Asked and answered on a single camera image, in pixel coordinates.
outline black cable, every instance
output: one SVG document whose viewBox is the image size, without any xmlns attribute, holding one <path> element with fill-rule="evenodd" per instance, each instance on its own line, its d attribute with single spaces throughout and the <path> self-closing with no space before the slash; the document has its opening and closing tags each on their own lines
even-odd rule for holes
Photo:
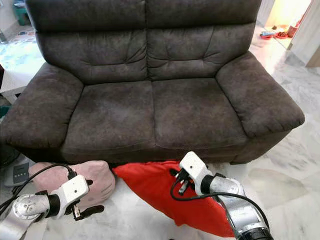
<svg viewBox="0 0 320 240">
<path fill-rule="evenodd" d="M 259 207 L 258 204 L 256 204 L 253 200 L 251 200 L 250 198 L 246 197 L 246 196 L 242 196 L 239 194 L 234 194 L 234 193 L 228 193 L 228 192 L 214 192 L 214 193 L 209 193 L 209 194 L 204 194 L 204 195 L 200 195 L 200 196 L 192 196 L 192 197 L 185 197 L 185 198 L 181 198 L 181 197 L 176 197 L 174 194 L 174 189 L 177 186 L 178 182 L 180 182 L 180 179 L 176 180 L 175 183 L 171 186 L 170 189 L 170 194 L 171 197 L 176 200 L 176 201 L 181 201 L 181 202 L 187 202 L 187 201 L 192 201 L 192 200 L 197 200 L 197 199 L 205 199 L 208 197 L 216 197 L 216 196 L 228 196 L 228 197 L 235 197 L 235 198 L 239 198 L 239 199 L 243 199 L 249 203 L 251 203 L 262 215 L 262 218 L 266 224 L 266 226 L 269 227 L 269 223 L 268 223 L 268 219 L 265 215 L 265 213 L 262 211 L 262 209 Z"/>
<path fill-rule="evenodd" d="M 61 166 L 61 167 L 65 167 L 68 172 L 72 172 L 73 170 L 67 165 L 67 164 L 63 164 L 63 163 L 55 163 L 52 164 L 50 166 L 47 166 L 43 169 L 41 169 L 40 171 L 36 172 L 35 174 L 33 174 L 31 177 L 29 177 L 16 191 L 14 191 L 13 196 L 8 199 L 7 201 L 5 201 L 4 203 L 2 203 L 0 205 L 0 216 L 6 211 L 6 209 L 10 206 L 10 204 L 12 203 L 13 200 L 17 199 L 18 194 L 21 192 L 21 190 L 37 175 L 43 173 L 44 171 L 53 168 L 53 167 L 57 167 L 57 166 Z"/>
</svg>

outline marble floor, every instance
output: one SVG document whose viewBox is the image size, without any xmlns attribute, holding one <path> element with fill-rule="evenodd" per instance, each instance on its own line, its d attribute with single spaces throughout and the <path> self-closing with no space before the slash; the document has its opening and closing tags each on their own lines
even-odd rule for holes
<svg viewBox="0 0 320 240">
<path fill-rule="evenodd" d="M 264 156 L 245 165 L 210 168 L 242 182 L 265 211 L 275 240 L 317 240 L 320 219 L 320 70 L 305 68 L 275 39 L 262 40 L 256 27 L 250 51 L 305 113 L 306 122 Z M 29 184 L 26 192 L 33 192 Z M 1 188 L 0 200 L 10 196 Z M 118 179 L 105 211 L 74 222 L 48 220 L 43 240 L 221 240 L 153 209 Z"/>
</svg>

